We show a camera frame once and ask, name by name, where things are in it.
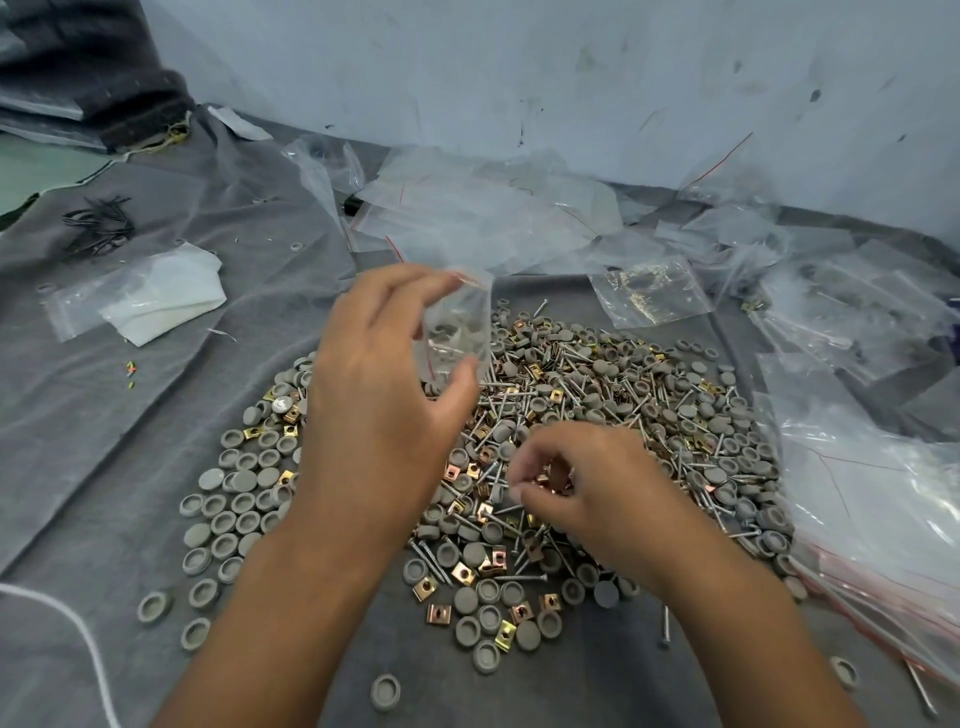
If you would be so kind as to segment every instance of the forearm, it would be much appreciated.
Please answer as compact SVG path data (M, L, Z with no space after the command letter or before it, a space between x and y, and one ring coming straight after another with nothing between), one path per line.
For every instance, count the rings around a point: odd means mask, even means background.
M718 533L666 602L727 726L866 726L779 580Z
M251 552L155 728L316 724L385 562L354 554L344 570L332 547L284 543L295 537L280 528Z

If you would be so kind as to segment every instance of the left hand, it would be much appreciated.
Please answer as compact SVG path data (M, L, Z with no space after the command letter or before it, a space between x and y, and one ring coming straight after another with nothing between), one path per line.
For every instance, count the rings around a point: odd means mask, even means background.
M277 530L371 554L381 568L410 536L479 398L477 361L423 394L412 340L423 310L461 285L401 263L360 276L334 304L316 361L298 491Z

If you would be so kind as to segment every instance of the gray fabric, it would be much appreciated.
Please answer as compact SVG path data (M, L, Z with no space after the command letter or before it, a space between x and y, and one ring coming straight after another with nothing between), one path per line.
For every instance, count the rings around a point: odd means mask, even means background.
M139 351L110 328L58 344L35 286L63 285L117 264L57 264L59 215L83 195L120 191L133 197L142 234L111 257L148 255L185 237L224 260L228 303ZM279 202L252 204L272 196ZM289 246L297 241L307 248L294 255ZM3 578L62 598L88 621L125 726L147 724L187 662L179 636L194 616L186 603L193 579L180 570L188 523L177 503L215 463L220 433L237 425L276 371L315 347L334 294L353 273L346 250L276 145L238 141L205 115L183 147L115 167L86 189L45 196L0 237L0 443L7 454L0 564L15 560ZM361 264L384 262L388 255L371 255ZM547 298L546 313L555 319L607 324L583 278L499 280L494 295L511 299L516 310L533 310ZM735 305L642 333L663 345L682 337L714 346L721 361L737 365L745 386L757 385L751 354L763 339ZM133 390L123 370L128 359L139 367ZM397 556L350 645L322 725L719 725L679 625L673 649L657 650L659 604L651 596L613 611L592 603L564 610L556 643L534 655L512 652L495 676L481 677L449 629L423 623L423 607L400 580L405 558ZM141 628L137 602L168 586L176 594L173 612ZM897 663L822 605L805 605L804 615L826 654L857 665L862 687L854 699L871 724L921 722ZM372 679L385 671L403 690L386 717L369 700ZM949 724L949 715L960 715L955 703L932 692ZM74 627L44 607L0 598L0 726L104 724Z

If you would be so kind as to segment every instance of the right hand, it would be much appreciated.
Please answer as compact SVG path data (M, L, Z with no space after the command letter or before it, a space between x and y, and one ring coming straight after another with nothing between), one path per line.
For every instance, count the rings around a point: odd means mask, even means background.
M534 482L550 465L550 487ZM574 494L561 496L570 469ZM538 427L510 463L511 497L583 542L605 568L664 597L671 576L716 531L626 427L561 422Z

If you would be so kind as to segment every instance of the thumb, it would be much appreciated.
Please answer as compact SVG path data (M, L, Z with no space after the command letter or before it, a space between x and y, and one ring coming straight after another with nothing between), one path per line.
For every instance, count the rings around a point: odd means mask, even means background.
M517 483L510 488L510 498L523 503L524 508L541 521L557 525L564 531L576 531L579 503L573 497L558 496L533 483Z
M450 373L449 383L434 404L434 416L443 429L459 431L480 400L477 359L462 359Z

